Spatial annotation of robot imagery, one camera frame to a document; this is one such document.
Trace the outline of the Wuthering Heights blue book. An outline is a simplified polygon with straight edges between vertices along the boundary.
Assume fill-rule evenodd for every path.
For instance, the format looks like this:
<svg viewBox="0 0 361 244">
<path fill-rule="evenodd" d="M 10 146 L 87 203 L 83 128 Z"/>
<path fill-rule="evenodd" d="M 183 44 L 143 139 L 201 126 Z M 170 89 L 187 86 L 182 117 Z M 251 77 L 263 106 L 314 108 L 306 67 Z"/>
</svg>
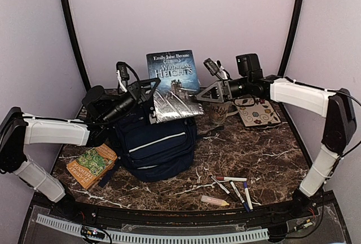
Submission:
<svg viewBox="0 0 361 244">
<path fill-rule="evenodd" d="M 158 123 L 204 114 L 195 99 L 200 84 L 192 50 L 146 54 L 148 74 L 160 83 L 153 94 Z"/>
</svg>

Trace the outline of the navy blue student backpack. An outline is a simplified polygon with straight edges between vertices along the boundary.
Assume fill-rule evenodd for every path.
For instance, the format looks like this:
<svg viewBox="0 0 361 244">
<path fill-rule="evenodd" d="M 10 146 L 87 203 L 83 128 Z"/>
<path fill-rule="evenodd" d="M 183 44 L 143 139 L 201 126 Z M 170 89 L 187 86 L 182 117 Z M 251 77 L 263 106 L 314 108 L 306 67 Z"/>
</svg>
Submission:
<svg viewBox="0 0 361 244">
<path fill-rule="evenodd" d="M 115 124 L 109 142 L 118 159 L 99 182 L 100 187 L 120 167 L 150 183 L 172 178 L 192 165 L 197 140 L 195 119 L 151 123 L 150 112 L 150 107 L 139 106 Z"/>
</svg>

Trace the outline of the yellow tip highlighter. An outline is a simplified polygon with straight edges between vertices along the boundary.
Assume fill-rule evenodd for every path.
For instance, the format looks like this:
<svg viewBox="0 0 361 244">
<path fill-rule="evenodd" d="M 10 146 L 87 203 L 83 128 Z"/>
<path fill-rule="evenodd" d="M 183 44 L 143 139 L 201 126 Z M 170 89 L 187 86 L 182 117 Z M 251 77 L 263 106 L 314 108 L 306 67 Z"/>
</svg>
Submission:
<svg viewBox="0 0 361 244">
<path fill-rule="evenodd" d="M 209 197 L 209 196 L 201 196 L 201 202 L 209 203 L 211 205 L 216 205 L 216 206 L 222 206 L 222 207 L 230 205 L 228 202 L 226 202 L 223 199 L 218 199 L 218 198 Z"/>
</svg>

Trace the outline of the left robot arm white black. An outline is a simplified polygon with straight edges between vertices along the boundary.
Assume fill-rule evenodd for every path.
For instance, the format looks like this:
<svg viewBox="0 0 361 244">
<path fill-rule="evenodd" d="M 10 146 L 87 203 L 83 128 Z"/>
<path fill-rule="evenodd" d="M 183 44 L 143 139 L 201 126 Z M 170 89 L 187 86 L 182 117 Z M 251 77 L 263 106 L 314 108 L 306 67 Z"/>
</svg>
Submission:
<svg viewBox="0 0 361 244">
<path fill-rule="evenodd" d="M 80 214 L 79 205 L 66 197 L 65 187 L 58 179 L 24 153 L 24 146 L 98 147 L 121 118 L 153 96 L 160 82 L 159 78 L 136 80 L 119 95 L 106 94 L 101 85 L 92 87 L 82 99 L 88 112 L 85 121 L 38 117 L 22 112 L 19 107 L 11 108 L 1 123 L 1 173 L 17 175 L 50 201 L 58 203 L 58 211 L 67 219 L 75 219 Z"/>
</svg>

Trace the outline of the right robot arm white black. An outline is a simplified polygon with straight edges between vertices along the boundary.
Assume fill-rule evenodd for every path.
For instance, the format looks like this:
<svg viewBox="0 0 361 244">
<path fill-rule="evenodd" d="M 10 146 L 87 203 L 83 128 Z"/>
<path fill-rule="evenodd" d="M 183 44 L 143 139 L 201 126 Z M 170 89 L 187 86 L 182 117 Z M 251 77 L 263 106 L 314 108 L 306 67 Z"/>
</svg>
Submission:
<svg viewBox="0 0 361 244">
<path fill-rule="evenodd" d="M 320 140 L 318 153 L 311 156 L 312 166 L 294 193 L 297 198 L 288 205 L 290 216 L 300 218 L 310 208 L 308 198 L 332 177 L 340 160 L 351 152 L 348 145 L 357 129 L 354 104 L 360 101 L 346 88 L 335 90 L 280 75 L 266 76 L 257 54 L 239 55 L 236 63 L 240 78 L 232 79 L 221 75 L 222 68 L 215 61 L 204 60 L 217 80 L 200 92 L 197 100 L 222 104 L 249 95 L 304 110 L 307 120 L 315 119 L 306 125 L 300 118 L 291 117 L 302 141 L 308 142 L 313 135 Z"/>
</svg>

